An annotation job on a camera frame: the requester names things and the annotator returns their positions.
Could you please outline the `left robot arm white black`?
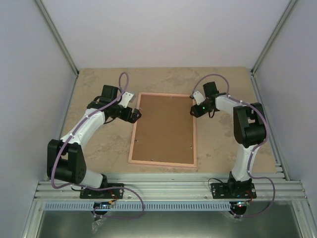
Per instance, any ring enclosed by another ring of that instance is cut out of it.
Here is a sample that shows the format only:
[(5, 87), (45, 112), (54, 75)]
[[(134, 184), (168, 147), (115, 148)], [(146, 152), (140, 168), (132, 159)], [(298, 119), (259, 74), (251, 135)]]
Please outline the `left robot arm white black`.
[(134, 98), (132, 92), (104, 85), (101, 95), (87, 105), (84, 115), (71, 131), (48, 143), (47, 176), (54, 188), (57, 179), (67, 185), (89, 188), (97, 198), (108, 194), (107, 177), (87, 168), (83, 150), (101, 126), (115, 119), (135, 123), (142, 116), (138, 109), (128, 106)]

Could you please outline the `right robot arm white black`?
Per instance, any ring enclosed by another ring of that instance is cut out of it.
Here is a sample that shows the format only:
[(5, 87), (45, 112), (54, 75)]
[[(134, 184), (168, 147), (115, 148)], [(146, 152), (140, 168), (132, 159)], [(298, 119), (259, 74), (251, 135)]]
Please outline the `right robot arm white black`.
[(233, 133), (239, 147), (227, 181), (227, 192), (231, 197), (238, 198), (245, 191), (251, 191), (250, 174), (254, 160), (259, 148), (268, 139), (263, 107), (260, 103), (248, 104), (228, 93), (220, 93), (215, 82), (204, 84), (203, 89), (204, 94), (192, 91), (190, 98), (196, 103), (191, 107), (190, 115), (199, 118), (208, 114), (213, 118), (215, 112), (224, 111), (233, 116)]

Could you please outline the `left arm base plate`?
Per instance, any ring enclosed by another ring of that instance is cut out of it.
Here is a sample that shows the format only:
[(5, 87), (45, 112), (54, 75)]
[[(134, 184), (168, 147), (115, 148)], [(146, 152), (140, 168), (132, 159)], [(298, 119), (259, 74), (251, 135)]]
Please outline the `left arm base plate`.
[(81, 199), (122, 199), (123, 198), (123, 189), (110, 189), (103, 191), (94, 191), (90, 189), (80, 189), (80, 198)]

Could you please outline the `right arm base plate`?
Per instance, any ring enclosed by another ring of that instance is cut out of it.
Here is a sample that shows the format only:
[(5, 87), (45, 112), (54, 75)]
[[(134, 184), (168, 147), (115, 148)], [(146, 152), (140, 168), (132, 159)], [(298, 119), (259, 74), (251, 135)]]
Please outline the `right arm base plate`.
[(211, 183), (213, 199), (254, 199), (257, 198), (253, 183), (239, 188), (230, 188), (227, 183)]

